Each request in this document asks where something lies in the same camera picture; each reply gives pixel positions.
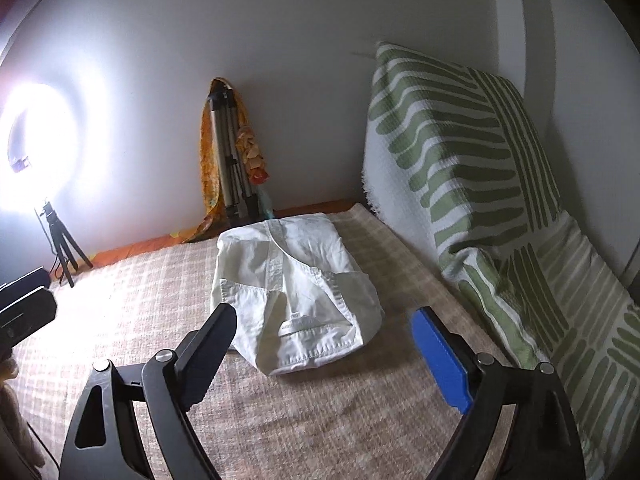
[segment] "black clamp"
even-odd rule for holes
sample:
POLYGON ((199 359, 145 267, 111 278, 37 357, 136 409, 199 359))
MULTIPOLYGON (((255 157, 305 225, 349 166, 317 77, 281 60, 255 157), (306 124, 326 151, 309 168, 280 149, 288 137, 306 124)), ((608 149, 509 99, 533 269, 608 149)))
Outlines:
POLYGON ((207 393, 236 334, 236 311, 220 304, 178 348, 145 364, 94 364, 66 435, 60 480, 151 480, 133 401, 146 402, 175 479, 220 480, 186 416, 207 393))
POLYGON ((495 479, 584 480, 574 416, 551 363, 523 370, 475 354, 430 307, 416 311, 412 329, 445 400, 463 413, 428 480, 476 478, 507 404, 516 408, 495 479))
POLYGON ((58 306, 50 284, 49 273, 40 267, 0 286, 0 361, 20 341, 55 319, 58 306))

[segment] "light stand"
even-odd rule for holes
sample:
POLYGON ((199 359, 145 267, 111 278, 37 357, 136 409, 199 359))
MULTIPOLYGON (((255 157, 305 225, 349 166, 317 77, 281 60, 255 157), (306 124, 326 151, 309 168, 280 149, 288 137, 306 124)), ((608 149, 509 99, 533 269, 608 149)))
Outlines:
POLYGON ((69 272, 69 268, 67 267, 67 262, 70 262, 75 270, 78 270, 78 263, 74 258, 71 249, 69 248, 69 244, 76 250, 78 255, 84 260, 84 262, 89 266, 89 268, 93 268, 94 264, 91 263, 89 258, 82 252, 80 246, 76 243, 74 238, 69 233, 66 226, 62 223, 62 220, 58 218, 51 202, 46 202, 44 205, 44 215, 47 219, 47 223, 49 224, 49 232, 51 233, 51 241, 53 243, 53 247, 56 250, 56 254, 58 259, 60 260, 60 264, 62 264, 62 272, 64 272, 66 280, 69 282, 69 286, 74 286, 74 280, 71 278, 71 273, 69 272))

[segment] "green and white blanket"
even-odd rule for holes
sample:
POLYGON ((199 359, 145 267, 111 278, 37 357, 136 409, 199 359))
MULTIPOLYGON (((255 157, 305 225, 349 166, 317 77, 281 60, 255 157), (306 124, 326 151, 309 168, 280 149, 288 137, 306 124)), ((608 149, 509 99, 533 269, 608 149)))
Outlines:
MULTIPOLYGON (((382 142, 395 160, 393 200, 413 201, 444 279, 514 362, 556 366, 602 478, 638 421, 638 308, 562 208, 510 81, 389 43, 377 61, 367 151, 382 142)), ((382 170, 368 156, 366 184, 382 170)))

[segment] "folded white shirt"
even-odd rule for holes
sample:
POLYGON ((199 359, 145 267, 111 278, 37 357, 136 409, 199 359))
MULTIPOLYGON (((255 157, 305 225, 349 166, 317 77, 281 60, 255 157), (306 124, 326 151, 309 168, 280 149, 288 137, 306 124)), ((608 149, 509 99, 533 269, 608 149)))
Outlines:
POLYGON ((233 306, 235 349, 265 375, 315 368, 365 345, 383 311, 324 214, 266 220, 218 238, 212 311, 233 306))

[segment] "bed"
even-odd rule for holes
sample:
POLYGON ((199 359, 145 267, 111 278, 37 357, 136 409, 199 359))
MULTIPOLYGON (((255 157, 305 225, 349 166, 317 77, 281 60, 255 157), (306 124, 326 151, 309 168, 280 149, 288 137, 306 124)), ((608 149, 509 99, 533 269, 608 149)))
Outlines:
MULTIPOLYGON (((427 476, 460 414, 449 407, 417 350, 409 316, 429 304, 475 351, 505 356, 447 289, 363 206, 330 214, 348 251, 373 282, 382 329, 335 363, 265 377, 229 352, 191 423, 222 478, 427 476)), ((174 348, 209 315, 216 241, 139 254, 56 286, 58 316, 15 349, 12 386, 22 414, 59 458, 92 362, 142 362, 174 348)), ((137 409, 156 478, 170 478, 148 415, 137 409)), ((478 478, 492 478, 511 412, 504 410, 478 478)), ((55 478, 47 464, 44 478, 55 478)))
POLYGON ((587 476, 605 477, 638 423, 640 309, 562 206, 510 81, 392 43, 376 59, 373 210, 513 363, 556 366, 587 476))

